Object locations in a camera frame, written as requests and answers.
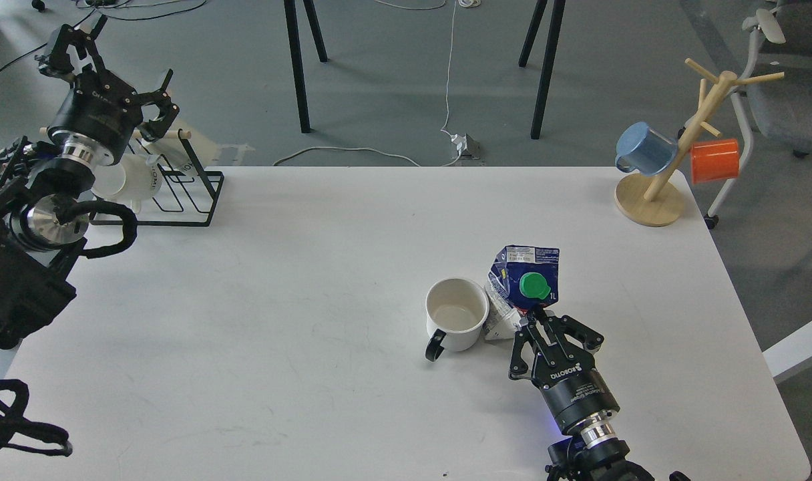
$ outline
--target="orange mug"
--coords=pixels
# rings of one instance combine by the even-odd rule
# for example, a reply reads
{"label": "orange mug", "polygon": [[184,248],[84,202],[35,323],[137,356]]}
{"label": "orange mug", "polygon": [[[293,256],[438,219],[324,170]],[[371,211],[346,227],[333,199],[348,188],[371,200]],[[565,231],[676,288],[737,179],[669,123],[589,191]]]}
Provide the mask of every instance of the orange mug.
{"label": "orange mug", "polygon": [[695,142],[690,147],[690,181],[735,179],[739,176],[739,141]]}

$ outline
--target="mug handle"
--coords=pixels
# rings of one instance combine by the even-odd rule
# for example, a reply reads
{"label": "mug handle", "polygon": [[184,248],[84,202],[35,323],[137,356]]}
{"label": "mug handle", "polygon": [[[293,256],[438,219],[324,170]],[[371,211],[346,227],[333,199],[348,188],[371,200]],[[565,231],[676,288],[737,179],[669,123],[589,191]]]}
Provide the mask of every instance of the mug handle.
{"label": "mug handle", "polygon": [[634,166],[628,162],[622,161],[622,156],[619,155],[617,155],[617,157],[614,159],[614,165],[616,165],[619,170],[622,170],[627,174],[634,170]]}
{"label": "mug handle", "polygon": [[436,329],[436,332],[433,333],[433,337],[430,338],[430,342],[427,342],[427,351],[424,352],[424,357],[427,358],[430,362],[435,362],[436,359],[439,359],[439,356],[442,355],[442,351],[445,350],[442,347],[442,341],[445,340],[445,336],[448,333],[442,331],[442,329]]}

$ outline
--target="black mug handle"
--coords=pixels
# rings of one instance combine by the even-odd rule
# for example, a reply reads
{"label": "black mug handle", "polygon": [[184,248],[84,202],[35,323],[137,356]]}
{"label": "black mug handle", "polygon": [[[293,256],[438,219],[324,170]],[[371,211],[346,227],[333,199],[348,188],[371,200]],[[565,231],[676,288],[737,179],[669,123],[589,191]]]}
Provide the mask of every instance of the black mug handle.
{"label": "black mug handle", "polygon": [[442,341],[445,339],[446,332],[442,331],[442,329],[436,329],[436,332],[433,333],[433,337],[430,338],[430,342],[427,342],[427,351],[425,351],[424,356],[430,362],[435,362],[436,359],[439,359],[439,356],[442,355],[442,351],[445,350],[442,347]]}

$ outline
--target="white cup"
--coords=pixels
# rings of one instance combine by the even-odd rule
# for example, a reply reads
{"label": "white cup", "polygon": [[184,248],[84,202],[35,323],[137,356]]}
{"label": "white cup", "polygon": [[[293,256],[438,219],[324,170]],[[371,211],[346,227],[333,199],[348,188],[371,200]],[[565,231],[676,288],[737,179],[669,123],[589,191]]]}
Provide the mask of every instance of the white cup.
{"label": "white cup", "polygon": [[92,194],[119,204],[129,203],[130,208],[139,213],[142,201],[154,197],[162,186],[157,157],[124,154],[118,164],[98,166],[94,170]]}
{"label": "white cup", "polygon": [[489,315],[489,299],[483,287],[462,277],[438,281],[427,293],[427,344],[425,356],[439,359],[443,350],[464,351],[480,336]]}

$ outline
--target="green cap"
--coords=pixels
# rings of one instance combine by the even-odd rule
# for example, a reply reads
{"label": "green cap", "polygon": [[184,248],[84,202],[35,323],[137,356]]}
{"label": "green cap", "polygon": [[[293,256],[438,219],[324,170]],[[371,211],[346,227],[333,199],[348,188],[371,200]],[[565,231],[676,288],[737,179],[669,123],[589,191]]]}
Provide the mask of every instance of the green cap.
{"label": "green cap", "polygon": [[519,292],[527,298],[545,299],[552,292],[546,278],[540,272],[528,272],[519,279]]}

